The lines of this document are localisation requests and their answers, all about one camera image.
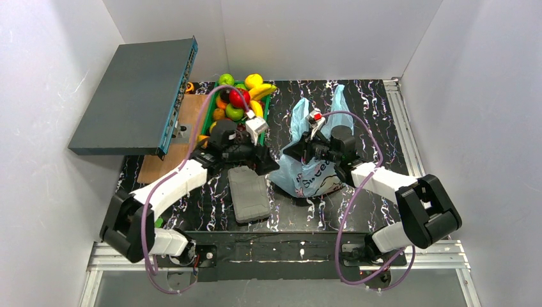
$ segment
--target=fruit basket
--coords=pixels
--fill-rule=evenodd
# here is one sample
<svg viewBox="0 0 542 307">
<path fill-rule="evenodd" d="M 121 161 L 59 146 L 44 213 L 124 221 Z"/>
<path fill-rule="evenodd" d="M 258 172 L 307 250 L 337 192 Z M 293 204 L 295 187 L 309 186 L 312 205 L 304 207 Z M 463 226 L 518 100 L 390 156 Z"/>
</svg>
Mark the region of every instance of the fruit basket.
<svg viewBox="0 0 542 307">
<path fill-rule="evenodd" d="M 237 84 L 243 84 L 244 82 L 243 81 L 235 81 L 235 84 L 234 86 L 236 86 Z M 209 135 L 209 128 L 211 127 L 212 123 L 214 122 L 213 120 L 213 112 L 215 111 L 215 109 L 217 108 L 217 104 L 216 104 L 216 98 L 220 95 L 220 92 L 218 91 L 217 93 L 215 93 L 213 95 L 213 97 L 211 97 L 211 102 L 209 103 L 209 109 L 207 109 L 207 115 L 205 116 L 205 121 L 203 122 L 203 126 L 201 128 L 201 134 L 202 135 L 206 135 L 208 136 Z M 265 97 L 263 97 L 261 99 L 261 102 L 263 105 L 265 105 L 265 107 L 262 107 L 263 109 L 263 119 L 267 121 L 267 113 L 269 111 L 269 102 L 271 101 L 271 95 L 267 95 Z M 236 123 L 245 123 L 245 120 L 246 120 L 246 117 L 243 117 L 241 120 L 237 120 L 235 121 Z M 264 134 L 261 134 L 259 136 L 259 139 L 258 139 L 258 142 L 263 145 L 263 140 L 264 140 Z"/>
</svg>

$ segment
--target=white wall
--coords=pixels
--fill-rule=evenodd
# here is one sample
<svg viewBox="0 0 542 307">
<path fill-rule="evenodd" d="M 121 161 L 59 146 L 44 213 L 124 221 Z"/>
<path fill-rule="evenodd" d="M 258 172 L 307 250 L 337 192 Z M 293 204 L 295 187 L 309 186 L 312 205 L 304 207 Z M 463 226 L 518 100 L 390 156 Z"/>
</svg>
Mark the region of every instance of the white wall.
<svg viewBox="0 0 542 307">
<path fill-rule="evenodd" d="M 539 306 L 542 3 L 445 0 L 403 78 L 484 306 Z"/>
<path fill-rule="evenodd" d="M 0 2 L 3 306 L 76 306 L 121 157 L 66 149 L 122 38 L 101 1 Z"/>
<path fill-rule="evenodd" d="M 401 75 L 442 0 L 104 0 L 127 43 L 187 38 L 193 81 Z"/>
<path fill-rule="evenodd" d="M 218 80 L 228 69 L 220 0 L 104 0 L 126 43 L 196 37 L 191 81 Z"/>
</svg>

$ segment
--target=red apple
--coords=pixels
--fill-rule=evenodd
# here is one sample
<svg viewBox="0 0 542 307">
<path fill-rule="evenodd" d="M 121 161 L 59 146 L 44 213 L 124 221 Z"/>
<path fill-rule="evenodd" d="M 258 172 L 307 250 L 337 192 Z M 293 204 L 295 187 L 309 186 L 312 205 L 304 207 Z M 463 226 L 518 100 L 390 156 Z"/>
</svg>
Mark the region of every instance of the red apple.
<svg viewBox="0 0 542 307">
<path fill-rule="evenodd" d="M 251 101 L 251 94 L 249 94 L 248 91 L 243 90 L 242 88 L 238 88 L 238 90 L 243 94 L 243 97 L 245 97 L 245 101 L 247 103 L 247 106 L 249 105 L 249 102 Z M 243 104 L 243 99 L 237 91 L 231 90 L 229 93 L 229 103 L 232 104 L 234 107 L 237 107 L 239 109 L 245 109 L 245 105 Z"/>
</svg>

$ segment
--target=plastic bag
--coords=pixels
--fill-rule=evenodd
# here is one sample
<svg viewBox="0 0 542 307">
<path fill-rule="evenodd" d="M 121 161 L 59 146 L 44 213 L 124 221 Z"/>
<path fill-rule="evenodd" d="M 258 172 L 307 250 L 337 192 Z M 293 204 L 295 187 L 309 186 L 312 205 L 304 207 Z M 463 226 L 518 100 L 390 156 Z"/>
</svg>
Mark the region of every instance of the plastic bag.
<svg viewBox="0 0 542 307">
<path fill-rule="evenodd" d="M 331 111 L 349 111 L 346 105 L 343 89 L 345 86 L 338 85 L 335 89 Z M 316 160 L 313 158 L 307 164 L 302 164 L 294 158 L 283 154 L 285 148 L 297 143 L 303 132 L 309 131 L 310 101 L 302 98 L 297 102 L 291 113 L 291 142 L 281 150 L 279 165 L 281 168 L 269 174 L 269 180 L 288 194 L 297 198 L 319 196 L 336 191 L 344 186 L 337 177 L 333 162 Z M 353 119 L 347 114 L 333 114 L 328 116 L 326 124 L 321 128 L 322 134 L 329 138 L 331 128 L 344 125 L 353 130 Z"/>
</svg>

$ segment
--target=gray rubber pad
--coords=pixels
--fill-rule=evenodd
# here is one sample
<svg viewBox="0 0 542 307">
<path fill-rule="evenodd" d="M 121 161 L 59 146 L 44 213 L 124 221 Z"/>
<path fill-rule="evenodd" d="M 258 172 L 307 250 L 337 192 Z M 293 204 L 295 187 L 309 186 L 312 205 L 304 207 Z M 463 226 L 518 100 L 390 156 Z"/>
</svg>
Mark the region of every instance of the gray rubber pad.
<svg viewBox="0 0 542 307">
<path fill-rule="evenodd" d="M 240 166 L 228 170 L 228 180 L 237 222 L 247 223 L 271 214 L 264 176 L 258 176 L 247 166 Z"/>
</svg>

